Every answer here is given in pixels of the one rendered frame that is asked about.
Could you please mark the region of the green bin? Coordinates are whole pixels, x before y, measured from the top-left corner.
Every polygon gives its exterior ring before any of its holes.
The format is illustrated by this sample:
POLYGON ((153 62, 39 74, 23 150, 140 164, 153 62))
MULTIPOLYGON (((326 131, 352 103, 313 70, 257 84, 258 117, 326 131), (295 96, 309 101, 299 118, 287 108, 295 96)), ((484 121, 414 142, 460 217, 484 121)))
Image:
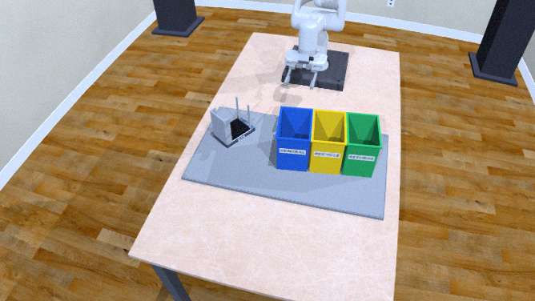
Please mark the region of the green bin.
POLYGON ((346 120, 342 175, 371 178, 382 149, 379 115, 346 112, 346 120))

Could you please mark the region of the blue open bin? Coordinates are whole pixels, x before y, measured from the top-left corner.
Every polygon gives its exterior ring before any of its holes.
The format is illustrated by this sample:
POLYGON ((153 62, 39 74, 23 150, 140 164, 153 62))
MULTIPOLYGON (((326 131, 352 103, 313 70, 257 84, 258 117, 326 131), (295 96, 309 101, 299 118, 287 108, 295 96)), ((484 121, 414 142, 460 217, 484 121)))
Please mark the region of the blue open bin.
POLYGON ((313 109, 280 107, 276 129, 276 169, 307 171, 313 109))

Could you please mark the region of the yellow bin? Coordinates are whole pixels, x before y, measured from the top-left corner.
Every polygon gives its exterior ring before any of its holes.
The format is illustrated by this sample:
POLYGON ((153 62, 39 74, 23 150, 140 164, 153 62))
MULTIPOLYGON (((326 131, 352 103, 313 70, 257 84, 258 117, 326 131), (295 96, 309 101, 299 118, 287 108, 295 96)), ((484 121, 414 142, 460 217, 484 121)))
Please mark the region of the yellow bin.
POLYGON ((339 175, 347 146, 346 112, 313 109, 311 143, 309 172, 339 175))

